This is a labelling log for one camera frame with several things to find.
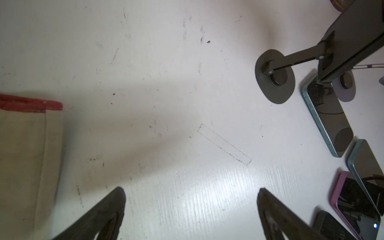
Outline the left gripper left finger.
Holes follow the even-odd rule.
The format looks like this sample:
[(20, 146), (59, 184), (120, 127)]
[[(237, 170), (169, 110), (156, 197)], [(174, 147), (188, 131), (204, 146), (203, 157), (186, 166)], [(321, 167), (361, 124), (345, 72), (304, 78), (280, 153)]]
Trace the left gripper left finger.
[(116, 240), (126, 206), (123, 188), (116, 187), (55, 240)]

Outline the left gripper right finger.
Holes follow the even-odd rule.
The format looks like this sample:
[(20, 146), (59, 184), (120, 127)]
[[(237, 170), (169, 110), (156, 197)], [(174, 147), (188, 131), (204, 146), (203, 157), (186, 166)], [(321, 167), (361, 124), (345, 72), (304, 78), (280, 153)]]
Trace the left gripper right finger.
[(324, 240), (266, 188), (257, 198), (258, 212), (267, 240)]

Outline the black phone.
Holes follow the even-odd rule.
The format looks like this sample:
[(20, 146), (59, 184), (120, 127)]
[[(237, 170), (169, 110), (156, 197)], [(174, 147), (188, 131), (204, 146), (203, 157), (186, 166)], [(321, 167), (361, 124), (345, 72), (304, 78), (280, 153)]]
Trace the black phone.
[(356, 240), (330, 213), (323, 210), (316, 214), (313, 229), (327, 240)]
[(367, 140), (357, 140), (347, 160), (350, 172), (378, 213), (384, 215), (384, 172)]
[(327, 84), (384, 46), (384, 2), (354, 1), (329, 27), (321, 43), (318, 82)]
[(330, 204), (357, 239), (377, 238), (381, 216), (350, 172), (340, 172)]
[(317, 77), (305, 82), (302, 96), (331, 154), (341, 158), (353, 141), (354, 132), (331, 84)]

